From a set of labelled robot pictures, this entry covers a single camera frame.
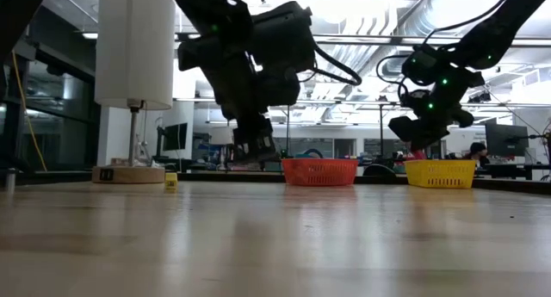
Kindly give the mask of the person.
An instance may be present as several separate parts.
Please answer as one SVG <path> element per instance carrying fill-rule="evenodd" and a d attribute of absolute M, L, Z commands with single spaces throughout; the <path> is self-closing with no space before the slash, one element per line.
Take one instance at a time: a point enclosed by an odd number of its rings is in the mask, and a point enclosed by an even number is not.
<path fill-rule="evenodd" d="M 473 142 L 470 145 L 467 158 L 477 161 L 479 167 L 484 168 L 489 163 L 486 145 L 480 142 Z"/>

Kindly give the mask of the yellow plastic basket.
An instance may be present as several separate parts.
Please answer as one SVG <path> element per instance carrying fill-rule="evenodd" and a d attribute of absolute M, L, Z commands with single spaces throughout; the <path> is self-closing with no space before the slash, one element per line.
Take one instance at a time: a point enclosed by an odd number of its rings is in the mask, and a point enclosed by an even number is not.
<path fill-rule="evenodd" d="M 425 159 L 405 162 L 407 181 L 412 186 L 434 189 L 470 189 L 476 162 L 460 159 Z"/>

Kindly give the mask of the large black monitor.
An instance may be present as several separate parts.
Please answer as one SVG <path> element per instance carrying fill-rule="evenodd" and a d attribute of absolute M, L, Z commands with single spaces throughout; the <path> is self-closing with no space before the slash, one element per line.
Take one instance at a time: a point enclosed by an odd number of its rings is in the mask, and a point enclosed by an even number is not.
<path fill-rule="evenodd" d="M 527 127 L 485 124 L 486 147 L 493 156 L 523 157 L 529 147 Z"/>

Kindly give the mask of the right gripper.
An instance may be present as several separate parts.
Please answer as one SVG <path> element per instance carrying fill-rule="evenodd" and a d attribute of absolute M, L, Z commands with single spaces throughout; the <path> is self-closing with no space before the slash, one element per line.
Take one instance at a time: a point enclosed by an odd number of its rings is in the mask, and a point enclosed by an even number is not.
<path fill-rule="evenodd" d="M 448 125 L 456 122 L 459 127 L 470 127 L 474 117 L 464 110 L 461 99 L 469 88 L 485 83 L 480 72 L 466 68 L 451 68 L 437 77 L 431 90 L 414 90 L 400 96 L 402 107 L 410 108 L 418 117 L 392 118 L 388 127 L 411 150 L 424 149 L 447 136 Z"/>

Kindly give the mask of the small white desk lamp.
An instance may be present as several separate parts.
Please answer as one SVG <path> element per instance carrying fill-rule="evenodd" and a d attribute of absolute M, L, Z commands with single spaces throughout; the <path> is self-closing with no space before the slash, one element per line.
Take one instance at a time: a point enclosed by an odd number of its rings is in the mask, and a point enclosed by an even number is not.
<path fill-rule="evenodd" d="M 228 170 L 232 155 L 232 129 L 230 127 L 214 127 L 210 132 L 210 145 L 214 148 L 217 158 L 217 169 Z"/>

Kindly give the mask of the black aluminium table frame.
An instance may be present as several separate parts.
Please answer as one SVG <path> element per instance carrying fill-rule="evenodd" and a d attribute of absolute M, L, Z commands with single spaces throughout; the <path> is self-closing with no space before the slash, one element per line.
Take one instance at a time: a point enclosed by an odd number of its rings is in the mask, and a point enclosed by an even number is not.
<path fill-rule="evenodd" d="M 177 177 L 179 181 L 191 182 L 285 183 L 284 175 L 277 173 L 235 174 L 207 171 L 206 173 L 177 173 Z M 407 185 L 408 181 L 405 176 L 357 176 L 354 184 Z M 551 196 L 551 183 L 533 181 L 477 178 L 473 180 L 472 188 Z"/>

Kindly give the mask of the white lamp with wooden base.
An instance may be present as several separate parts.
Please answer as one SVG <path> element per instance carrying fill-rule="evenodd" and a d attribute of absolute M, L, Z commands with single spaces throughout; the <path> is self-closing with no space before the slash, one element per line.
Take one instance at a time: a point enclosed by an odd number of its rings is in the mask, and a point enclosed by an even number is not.
<path fill-rule="evenodd" d="M 172 107 L 173 0 L 99 0 L 95 101 L 102 108 L 93 183 L 163 183 L 137 161 L 139 114 Z"/>

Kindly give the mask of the orange plastic basket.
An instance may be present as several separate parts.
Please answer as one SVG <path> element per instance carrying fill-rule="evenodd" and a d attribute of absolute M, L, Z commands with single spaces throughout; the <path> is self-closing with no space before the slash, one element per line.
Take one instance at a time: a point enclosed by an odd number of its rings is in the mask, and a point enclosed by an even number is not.
<path fill-rule="evenodd" d="M 287 184 L 298 186 L 348 186 L 356 178 L 358 161 L 334 158 L 285 158 Z"/>

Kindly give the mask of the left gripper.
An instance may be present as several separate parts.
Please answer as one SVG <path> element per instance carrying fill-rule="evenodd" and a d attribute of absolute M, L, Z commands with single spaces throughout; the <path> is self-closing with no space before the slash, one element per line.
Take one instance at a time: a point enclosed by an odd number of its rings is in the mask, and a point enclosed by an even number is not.
<path fill-rule="evenodd" d="M 300 92 L 298 72 L 293 68 L 266 70 L 258 65 L 246 50 L 249 38 L 229 44 L 212 34 L 186 39 L 178 47 L 178 69 L 200 68 L 214 89 L 223 115 L 242 119 L 234 129 L 235 162 L 261 162 L 276 155 L 246 156 L 238 142 L 261 134 L 273 139 L 270 120 L 261 114 L 269 107 L 296 104 Z"/>

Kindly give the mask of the black monitor on arm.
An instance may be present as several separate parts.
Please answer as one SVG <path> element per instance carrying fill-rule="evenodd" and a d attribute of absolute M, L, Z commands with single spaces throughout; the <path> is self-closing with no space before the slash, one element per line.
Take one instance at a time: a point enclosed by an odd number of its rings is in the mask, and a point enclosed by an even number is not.
<path fill-rule="evenodd" d="M 162 156 L 162 151 L 178 151 L 185 148 L 187 139 L 187 123 L 157 127 L 156 157 Z"/>

